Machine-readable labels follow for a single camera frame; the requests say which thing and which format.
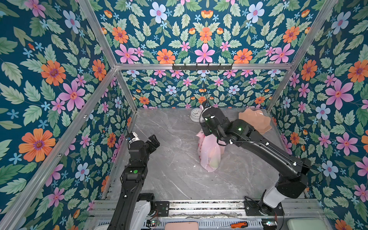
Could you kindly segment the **pink plastic bag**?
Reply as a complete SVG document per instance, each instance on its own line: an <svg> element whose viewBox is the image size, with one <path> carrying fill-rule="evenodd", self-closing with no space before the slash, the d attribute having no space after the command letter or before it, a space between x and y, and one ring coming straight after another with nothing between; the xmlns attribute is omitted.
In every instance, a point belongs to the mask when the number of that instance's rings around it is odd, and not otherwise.
<svg viewBox="0 0 368 230"><path fill-rule="evenodd" d="M220 165L221 156L225 151L225 146L223 146L225 143L218 141L213 134L205 136L202 130L196 136L199 137L197 153L200 164L208 172L214 172Z"/></svg>

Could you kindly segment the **pink flower-shaped bowl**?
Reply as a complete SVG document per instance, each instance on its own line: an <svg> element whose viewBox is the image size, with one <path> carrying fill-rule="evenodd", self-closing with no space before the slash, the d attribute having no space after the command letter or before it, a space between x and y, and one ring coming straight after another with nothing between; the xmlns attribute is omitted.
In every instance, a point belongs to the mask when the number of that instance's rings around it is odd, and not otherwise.
<svg viewBox="0 0 368 230"><path fill-rule="evenodd" d="M271 118L266 116L262 110L247 108L244 112L239 113L238 118L251 125L262 135L272 129Z"/></svg>

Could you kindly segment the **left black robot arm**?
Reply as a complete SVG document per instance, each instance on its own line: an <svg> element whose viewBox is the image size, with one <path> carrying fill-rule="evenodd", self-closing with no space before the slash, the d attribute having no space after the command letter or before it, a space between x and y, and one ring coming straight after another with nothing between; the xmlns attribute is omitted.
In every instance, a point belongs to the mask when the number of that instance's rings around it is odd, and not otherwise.
<svg viewBox="0 0 368 230"><path fill-rule="evenodd" d="M150 155L160 147L155 135L144 142L134 132L129 134L128 164L121 174L121 193L109 230L140 230L146 218L154 213L154 195L141 194L148 174Z"/></svg>

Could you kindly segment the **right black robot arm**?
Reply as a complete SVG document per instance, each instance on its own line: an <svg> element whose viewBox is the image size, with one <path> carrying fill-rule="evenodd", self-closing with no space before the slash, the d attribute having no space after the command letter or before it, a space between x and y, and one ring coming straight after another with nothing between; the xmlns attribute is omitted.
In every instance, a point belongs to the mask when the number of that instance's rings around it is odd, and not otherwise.
<svg viewBox="0 0 368 230"><path fill-rule="evenodd" d="M224 146L247 149L271 165L279 173L278 181L267 189L258 202L260 209L275 209L286 198L298 198L308 185L309 159L299 159L266 139L248 122L230 121L220 108L208 107L200 115L204 134L214 135Z"/></svg>

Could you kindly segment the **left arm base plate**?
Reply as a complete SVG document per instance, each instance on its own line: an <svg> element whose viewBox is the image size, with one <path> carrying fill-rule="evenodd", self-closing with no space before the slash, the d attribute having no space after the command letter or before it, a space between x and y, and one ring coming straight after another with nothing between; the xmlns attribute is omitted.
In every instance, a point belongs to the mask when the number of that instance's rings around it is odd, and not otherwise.
<svg viewBox="0 0 368 230"><path fill-rule="evenodd" d="M168 217L170 210L169 201L155 201L151 203L149 217Z"/></svg>

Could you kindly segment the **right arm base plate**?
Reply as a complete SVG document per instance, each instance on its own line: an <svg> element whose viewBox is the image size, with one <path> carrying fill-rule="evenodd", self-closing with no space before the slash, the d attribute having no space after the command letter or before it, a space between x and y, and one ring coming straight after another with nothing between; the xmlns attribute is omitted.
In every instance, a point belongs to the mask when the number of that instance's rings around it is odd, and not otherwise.
<svg viewBox="0 0 368 230"><path fill-rule="evenodd" d="M258 200L249 200L246 199L243 202L244 210L247 216L265 216L265 217L278 217L284 216L284 210L281 203L278 204L276 208L270 208L266 205L260 206L258 204Z"/></svg>

